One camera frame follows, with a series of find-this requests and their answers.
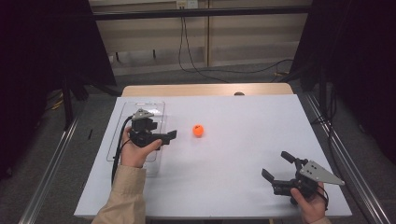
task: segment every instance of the human arm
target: human arm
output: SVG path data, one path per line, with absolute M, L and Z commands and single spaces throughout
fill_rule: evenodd
M 323 183 L 318 182 L 318 193 L 323 195 L 324 187 Z M 326 203 L 317 194 L 314 194 L 312 198 L 306 200 L 301 192 L 297 189 L 291 189 L 291 196 L 300 205 L 302 213 L 303 223 L 310 224 L 330 224 L 330 220 L 325 217 Z
M 157 149 L 162 141 L 156 140 L 146 147 L 137 147 L 124 130 L 120 154 L 120 165 L 114 177 L 110 196 L 92 223 L 145 223 L 146 204 L 143 188 L 146 170 L 141 169 L 147 155 Z

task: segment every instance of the small orange object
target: small orange object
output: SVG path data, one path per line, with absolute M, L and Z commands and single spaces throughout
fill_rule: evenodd
M 204 133 L 204 127 L 201 124 L 195 124 L 194 127 L 192 127 L 192 132 L 195 136 L 201 137 Z

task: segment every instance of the transparent container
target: transparent container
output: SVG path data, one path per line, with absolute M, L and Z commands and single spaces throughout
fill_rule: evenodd
M 156 102 L 156 103 L 137 103 L 137 102 L 129 102 L 125 103 L 119 123 L 117 124 L 116 131 L 114 133 L 113 139 L 111 141 L 110 149 L 107 154 L 107 160 L 108 161 L 114 161 L 114 156 L 116 155 L 117 151 L 117 144 L 119 142 L 120 138 L 120 132 L 122 128 L 122 124 L 124 123 L 125 120 L 127 120 L 128 117 L 132 116 L 138 109 L 144 109 L 147 110 L 149 113 L 154 114 L 153 117 L 150 117 L 150 119 L 153 120 L 153 122 L 157 123 L 157 129 L 152 130 L 152 133 L 164 133 L 165 130 L 165 118 L 166 116 L 164 115 L 164 110 L 165 110 L 165 103 L 164 102 Z M 125 127 L 131 126 L 131 121 L 128 121 Z M 155 150 L 148 154 L 146 161 L 143 165 L 143 168 L 147 170 L 147 176 L 156 176 L 158 172 L 160 171 L 160 165 L 161 165 L 161 155 L 162 155 L 162 147 L 160 147 L 159 150 Z

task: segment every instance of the white tabletop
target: white tabletop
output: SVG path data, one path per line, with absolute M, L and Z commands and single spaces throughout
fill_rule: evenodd
M 285 150 L 331 170 L 296 95 L 121 97 L 75 216 L 92 218 L 106 203 L 112 167 L 106 157 L 126 102 L 165 102 L 166 131 L 177 130 L 177 139 L 163 148 L 160 172 L 146 181 L 148 217 L 297 217 L 298 208 L 290 197 L 274 195 L 262 168 L 279 180 L 294 178 L 294 164 L 280 157 Z M 202 138 L 192 134 L 196 123 L 205 127 Z M 326 215 L 351 216 L 340 188 L 325 189 Z

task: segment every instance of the wall outlet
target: wall outlet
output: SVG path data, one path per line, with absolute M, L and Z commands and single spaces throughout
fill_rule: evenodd
M 198 0 L 187 0 L 187 8 L 188 9 L 198 8 Z
M 176 9 L 187 9 L 187 0 L 177 0 Z

